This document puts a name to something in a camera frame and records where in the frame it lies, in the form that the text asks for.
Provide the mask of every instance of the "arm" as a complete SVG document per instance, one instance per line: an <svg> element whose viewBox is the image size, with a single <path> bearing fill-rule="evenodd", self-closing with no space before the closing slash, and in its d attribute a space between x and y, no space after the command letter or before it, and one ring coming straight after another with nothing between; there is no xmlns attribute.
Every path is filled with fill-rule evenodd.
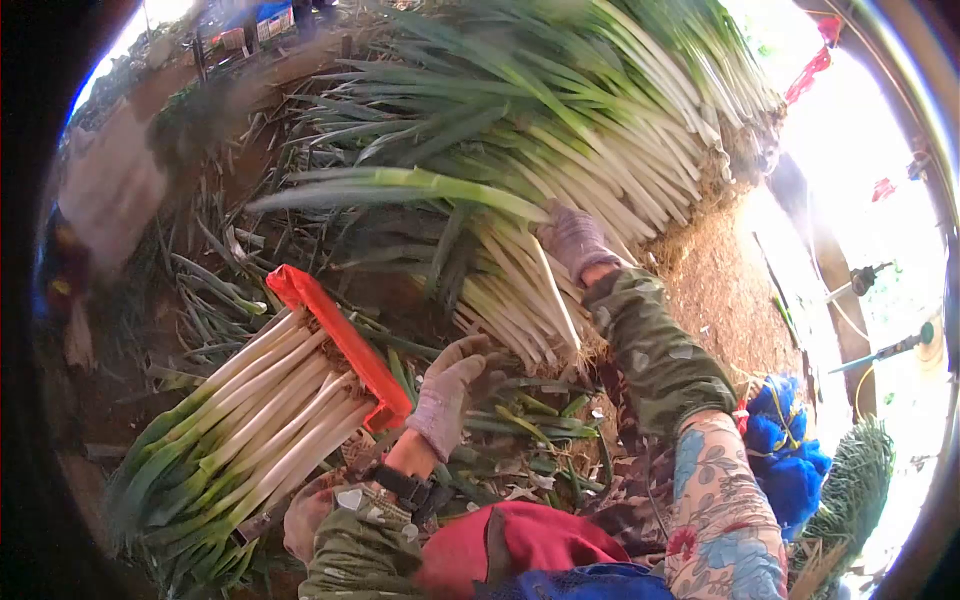
<svg viewBox="0 0 960 600"><path fill-rule="evenodd" d="M384 463L406 475L430 476L437 455L423 436L403 432ZM421 598L411 578L420 568L417 526L392 494L376 483L334 490L338 508L323 519L313 539L314 557L299 597Z"/></svg>
<svg viewBox="0 0 960 600"><path fill-rule="evenodd" d="M446 462L460 442L468 392L479 394L478 383L499 378L496 372L481 376L493 361L489 350L487 336L478 335L441 353L423 376L417 410L384 460L386 466L426 479L438 462ZM303 518L316 505L309 488L284 518L285 545L297 556L296 549L304 546L313 552L312 558L301 558L309 563L300 598L341 598L345 592L361 599L421 598L411 581L420 568L418 529L391 492L375 482L336 488L330 501L338 508L330 516L315 511ZM312 539L304 538L314 531Z"/></svg>
<svg viewBox="0 0 960 600"><path fill-rule="evenodd" d="M667 315L663 283L643 269L584 269L584 304L610 342L626 378L640 433L677 440L680 425L703 410L736 407L727 376Z"/></svg>
<svg viewBox="0 0 960 600"><path fill-rule="evenodd" d="M670 590L683 599L786 597L780 527L730 417L727 377L666 314L659 279L609 260L583 217L555 219L544 245L588 288L584 304L624 373L640 432L679 441L664 564ZM564 227L574 219L576 228Z"/></svg>

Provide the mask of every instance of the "scallion pile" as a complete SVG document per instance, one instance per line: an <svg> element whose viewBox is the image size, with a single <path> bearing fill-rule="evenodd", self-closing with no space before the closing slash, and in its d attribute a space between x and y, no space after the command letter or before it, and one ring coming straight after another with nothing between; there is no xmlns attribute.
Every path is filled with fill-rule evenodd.
<svg viewBox="0 0 960 600"><path fill-rule="evenodd" d="M530 373L600 344L579 290L529 233L547 200L593 215L636 264L642 243L685 225L703 190L730 180L730 146L775 137L782 99L717 0L376 10L394 26L377 60L341 60L348 72L314 78L322 95L287 98L297 124L283 156L302 171L274 173L278 193L251 209L445 212L434 268L415 277L430 296L452 241L474 234L454 320L488 331Z"/></svg>
<svg viewBox="0 0 960 600"><path fill-rule="evenodd" d="M231 537L279 502L363 423L373 405L352 371L324 355L327 335L285 311L136 440L109 482L115 543L141 551L157 582L230 587L258 540Z"/></svg>

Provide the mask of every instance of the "soil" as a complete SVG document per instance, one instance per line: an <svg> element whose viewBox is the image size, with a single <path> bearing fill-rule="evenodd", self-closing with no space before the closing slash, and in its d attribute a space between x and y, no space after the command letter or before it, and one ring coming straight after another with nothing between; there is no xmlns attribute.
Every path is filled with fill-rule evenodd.
<svg viewBox="0 0 960 600"><path fill-rule="evenodd" d="M803 358L773 302L777 290L745 219L743 196L721 201L645 248L645 267L666 283L670 315L727 370L803 372ZM798 390L803 397L804 386Z"/></svg>

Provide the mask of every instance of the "red cloth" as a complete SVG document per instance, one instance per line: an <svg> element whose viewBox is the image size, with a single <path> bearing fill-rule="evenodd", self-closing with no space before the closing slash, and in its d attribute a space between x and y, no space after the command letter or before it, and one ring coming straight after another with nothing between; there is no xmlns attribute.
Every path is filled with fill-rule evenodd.
<svg viewBox="0 0 960 600"><path fill-rule="evenodd" d="M472 598L472 582L487 579L486 530L494 508L504 515L514 575L630 561L616 540L585 518L533 502L500 502L458 518L423 547L417 582L432 597Z"/></svg>

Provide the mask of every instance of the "work glove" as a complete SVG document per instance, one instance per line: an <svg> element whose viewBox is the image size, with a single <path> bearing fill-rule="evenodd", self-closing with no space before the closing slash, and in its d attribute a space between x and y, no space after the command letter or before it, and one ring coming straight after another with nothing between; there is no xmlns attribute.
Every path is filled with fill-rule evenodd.
<svg viewBox="0 0 960 600"><path fill-rule="evenodd" d="M496 370L503 358L492 351L486 335L471 335L447 346L423 375L417 410L407 418L407 427L427 440L441 463L460 443L469 399L486 396L506 379Z"/></svg>
<svg viewBox="0 0 960 600"><path fill-rule="evenodd" d="M607 250L603 231L586 212L554 202L550 217L550 223L537 228L537 238L543 249L570 271L570 280L576 285L585 287L581 275L587 267L621 264L620 258Z"/></svg>

